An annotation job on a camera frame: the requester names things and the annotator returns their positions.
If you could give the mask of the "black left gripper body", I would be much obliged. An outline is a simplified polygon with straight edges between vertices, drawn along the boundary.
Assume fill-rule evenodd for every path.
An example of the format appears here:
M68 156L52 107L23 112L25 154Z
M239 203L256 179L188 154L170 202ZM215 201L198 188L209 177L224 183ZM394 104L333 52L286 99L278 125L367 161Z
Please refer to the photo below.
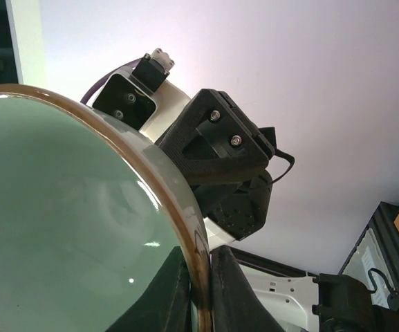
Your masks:
M260 128L260 131L275 148L272 157L274 158L276 156L275 130L272 127L266 127ZM264 226L272 186L272 176L265 168L248 181L192 185L192 189L203 216L210 218L235 239L241 240Z

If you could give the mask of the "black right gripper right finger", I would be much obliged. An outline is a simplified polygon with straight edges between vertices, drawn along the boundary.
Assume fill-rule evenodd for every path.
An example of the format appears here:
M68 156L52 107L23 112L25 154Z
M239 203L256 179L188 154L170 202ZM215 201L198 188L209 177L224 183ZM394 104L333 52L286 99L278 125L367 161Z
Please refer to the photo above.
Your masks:
M215 331L283 331L255 295L230 247L213 249L211 264Z

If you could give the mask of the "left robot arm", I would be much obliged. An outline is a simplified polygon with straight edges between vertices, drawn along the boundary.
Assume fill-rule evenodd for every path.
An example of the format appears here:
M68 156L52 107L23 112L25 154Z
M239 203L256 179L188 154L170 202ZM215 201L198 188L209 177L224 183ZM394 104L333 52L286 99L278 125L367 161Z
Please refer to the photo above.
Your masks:
M277 182L269 162L295 164L278 148L274 128L256 126L227 93L202 89L156 143L186 178L208 228L215 329L320 330L315 278L244 270L230 248L266 222Z

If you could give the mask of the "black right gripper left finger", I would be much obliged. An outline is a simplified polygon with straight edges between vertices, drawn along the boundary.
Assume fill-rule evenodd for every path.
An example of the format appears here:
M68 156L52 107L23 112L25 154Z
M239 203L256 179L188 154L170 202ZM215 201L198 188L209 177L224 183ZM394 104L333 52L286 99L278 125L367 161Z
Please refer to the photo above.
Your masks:
M108 329L110 332L191 330L190 278L181 249L169 253L150 285Z

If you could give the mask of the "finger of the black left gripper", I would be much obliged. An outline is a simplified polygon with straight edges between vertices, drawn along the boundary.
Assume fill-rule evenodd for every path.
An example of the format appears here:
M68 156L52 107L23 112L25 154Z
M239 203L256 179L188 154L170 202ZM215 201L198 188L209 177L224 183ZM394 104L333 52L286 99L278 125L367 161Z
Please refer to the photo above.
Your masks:
M260 174L275 148L228 94L201 89L156 141L189 185L241 183Z

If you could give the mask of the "pale green ceramic bowl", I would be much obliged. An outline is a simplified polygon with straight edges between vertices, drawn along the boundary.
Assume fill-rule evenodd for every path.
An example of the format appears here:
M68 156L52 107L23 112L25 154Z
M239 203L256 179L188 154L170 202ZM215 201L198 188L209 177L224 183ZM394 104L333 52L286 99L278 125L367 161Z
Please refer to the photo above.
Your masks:
M211 331L205 226L169 157L84 104L0 85L0 331L108 331L177 246L190 331Z

